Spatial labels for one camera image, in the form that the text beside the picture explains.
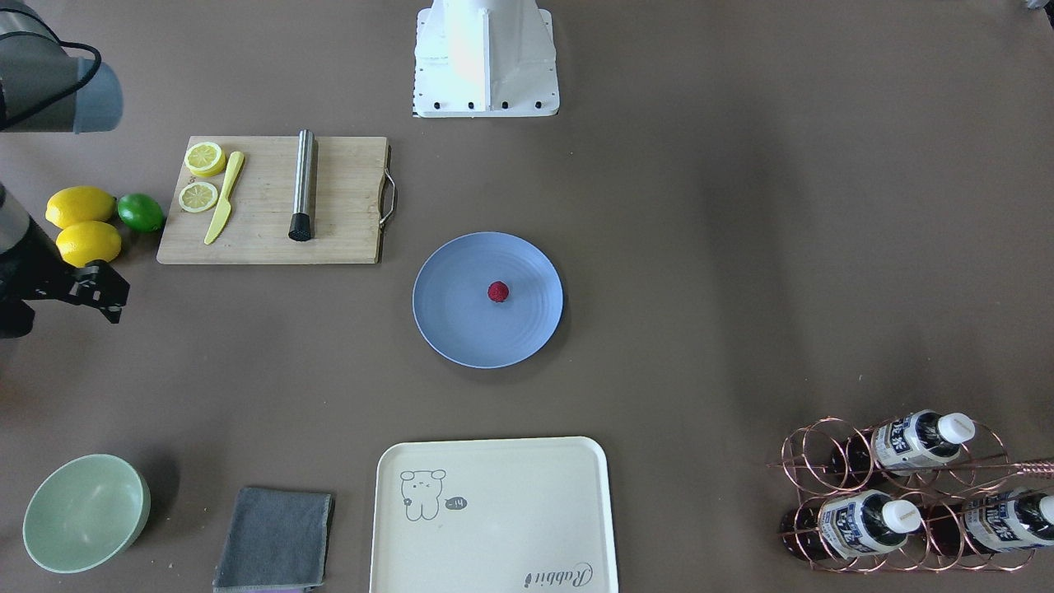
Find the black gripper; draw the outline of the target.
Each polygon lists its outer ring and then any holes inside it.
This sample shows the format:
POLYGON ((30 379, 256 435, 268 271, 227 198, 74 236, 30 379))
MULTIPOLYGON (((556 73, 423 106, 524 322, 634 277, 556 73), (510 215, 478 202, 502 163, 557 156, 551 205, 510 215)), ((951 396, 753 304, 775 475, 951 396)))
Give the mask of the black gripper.
POLYGON ((74 269, 36 222, 2 224, 1 338, 31 332, 36 312, 26 304, 30 300, 91 307, 118 324, 128 294, 128 282, 106 260, 74 269))

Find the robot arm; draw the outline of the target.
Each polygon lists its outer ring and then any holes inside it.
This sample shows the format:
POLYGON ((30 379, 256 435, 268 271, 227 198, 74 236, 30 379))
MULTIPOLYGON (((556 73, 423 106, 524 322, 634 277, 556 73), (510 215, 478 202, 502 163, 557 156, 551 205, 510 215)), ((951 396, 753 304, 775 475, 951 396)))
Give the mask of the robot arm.
MULTIPOLYGON (((1 4, 1 129, 5 132, 110 131, 124 108, 115 72, 98 50, 60 39, 22 1, 1 4)), ((31 332, 31 301, 97 309, 117 323, 129 285, 101 259, 71 265, 22 203, 1 191, 1 335, 31 332)))

